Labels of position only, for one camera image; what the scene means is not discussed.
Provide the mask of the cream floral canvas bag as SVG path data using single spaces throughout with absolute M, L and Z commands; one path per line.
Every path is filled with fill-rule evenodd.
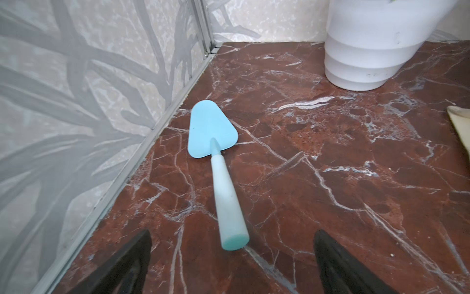
M 470 154 L 470 109 L 464 109 L 455 105 L 447 107 L 447 113 L 458 133 L 462 145 Z

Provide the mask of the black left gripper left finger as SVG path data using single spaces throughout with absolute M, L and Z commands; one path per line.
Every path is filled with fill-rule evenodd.
M 151 259 L 151 247 L 149 230 L 142 230 L 69 292 L 141 294 Z

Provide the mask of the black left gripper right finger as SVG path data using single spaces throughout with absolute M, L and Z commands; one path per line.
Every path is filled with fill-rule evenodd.
M 396 294 L 326 231 L 313 240 L 319 276 L 326 294 Z

